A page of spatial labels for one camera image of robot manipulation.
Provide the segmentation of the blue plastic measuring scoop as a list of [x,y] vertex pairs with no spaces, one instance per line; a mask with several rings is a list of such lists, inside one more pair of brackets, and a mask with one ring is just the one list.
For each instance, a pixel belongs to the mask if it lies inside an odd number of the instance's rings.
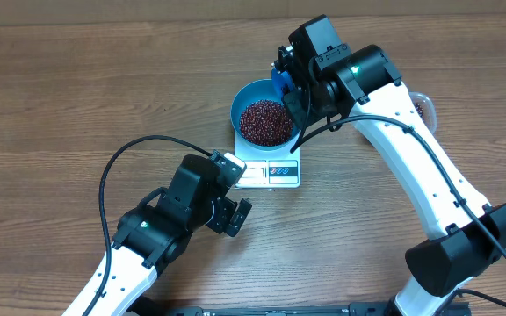
[[295,90],[293,80],[287,71],[278,71],[273,68],[271,70],[271,82],[274,90],[280,98]]

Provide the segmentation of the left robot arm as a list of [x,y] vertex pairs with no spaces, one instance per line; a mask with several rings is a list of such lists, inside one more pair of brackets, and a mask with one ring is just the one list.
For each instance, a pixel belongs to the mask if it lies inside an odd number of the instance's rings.
[[123,315],[187,248],[202,226],[234,237],[251,209],[227,198],[246,170],[230,153],[188,154],[167,188],[150,192],[125,213],[104,256],[67,315]]

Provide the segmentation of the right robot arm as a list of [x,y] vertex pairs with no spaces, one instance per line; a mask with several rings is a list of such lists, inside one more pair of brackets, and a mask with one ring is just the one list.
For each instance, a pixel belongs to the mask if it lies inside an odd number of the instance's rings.
[[273,81],[300,142],[352,123],[415,207],[425,240],[387,315],[442,315],[471,279],[506,255],[506,204],[493,206],[458,171],[424,124],[401,73],[378,46],[352,51],[326,16],[289,35]]

